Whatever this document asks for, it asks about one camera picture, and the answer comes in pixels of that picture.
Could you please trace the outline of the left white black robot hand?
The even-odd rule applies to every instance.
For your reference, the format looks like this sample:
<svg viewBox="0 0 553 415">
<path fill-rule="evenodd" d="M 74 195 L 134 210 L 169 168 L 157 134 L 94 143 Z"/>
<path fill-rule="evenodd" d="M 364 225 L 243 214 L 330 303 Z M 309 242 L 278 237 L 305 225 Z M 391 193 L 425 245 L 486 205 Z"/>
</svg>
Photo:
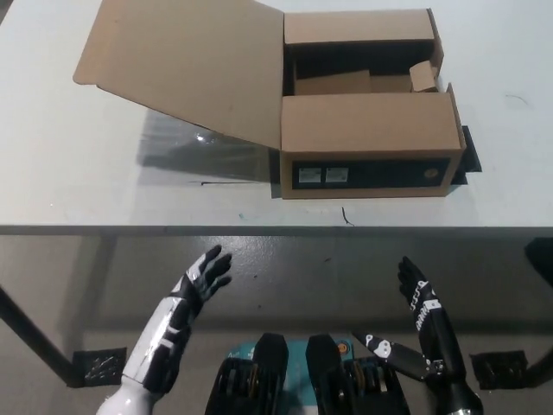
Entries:
<svg viewBox="0 0 553 415">
<path fill-rule="evenodd" d="M 200 314 L 205 303 L 222 287 L 232 281 L 229 271 L 232 254 L 222 255 L 222 246 L 213 246 L 203 253 L 185 271 L 170 292 L 171 297 L 180 298 L 180 305 L 188 308 L 188 324 Z"/>
</svg>

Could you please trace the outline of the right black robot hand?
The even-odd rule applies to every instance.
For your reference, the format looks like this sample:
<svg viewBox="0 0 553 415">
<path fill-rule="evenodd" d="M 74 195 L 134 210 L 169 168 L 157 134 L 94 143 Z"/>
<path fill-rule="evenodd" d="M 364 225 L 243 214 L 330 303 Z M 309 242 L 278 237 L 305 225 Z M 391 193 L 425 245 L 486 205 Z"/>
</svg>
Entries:
<svg viewBox="0 0 553 415">
<path fill-rule="evenodd" d="M 408 257 L 399 262 L 397 276 L 399 290 L 409 305 L 416 330 L 420 332 L 430 312 L 440 310 L 442 304 L 430 281 Z"/>
</svg>

